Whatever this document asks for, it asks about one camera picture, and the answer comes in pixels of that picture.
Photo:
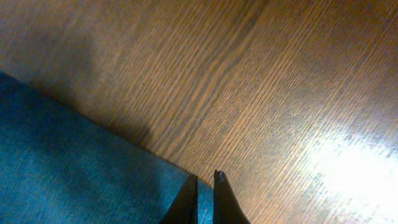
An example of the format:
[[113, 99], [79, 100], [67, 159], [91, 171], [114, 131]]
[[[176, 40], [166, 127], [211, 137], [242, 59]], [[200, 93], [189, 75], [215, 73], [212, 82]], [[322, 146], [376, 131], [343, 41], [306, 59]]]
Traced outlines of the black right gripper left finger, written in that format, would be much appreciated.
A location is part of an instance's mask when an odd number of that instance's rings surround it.
[[198, 223], [198, 177], [189, 175], [159, 224]]

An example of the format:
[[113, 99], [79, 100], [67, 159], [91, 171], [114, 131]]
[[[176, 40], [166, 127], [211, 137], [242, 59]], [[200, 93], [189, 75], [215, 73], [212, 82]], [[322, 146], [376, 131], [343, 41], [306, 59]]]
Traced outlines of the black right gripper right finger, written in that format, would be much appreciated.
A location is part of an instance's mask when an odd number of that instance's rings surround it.
[[250, 224], [239, 206], [226, 174], [215, 170], [213, 177], [213, 224]]

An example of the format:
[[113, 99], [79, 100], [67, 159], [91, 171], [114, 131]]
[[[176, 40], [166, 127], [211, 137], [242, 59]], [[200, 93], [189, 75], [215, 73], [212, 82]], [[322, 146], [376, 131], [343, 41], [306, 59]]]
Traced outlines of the dark blue jeans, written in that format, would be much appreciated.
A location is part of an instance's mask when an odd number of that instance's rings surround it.
[[187, 177], [1, 75], [2, 223], [157, 223]]

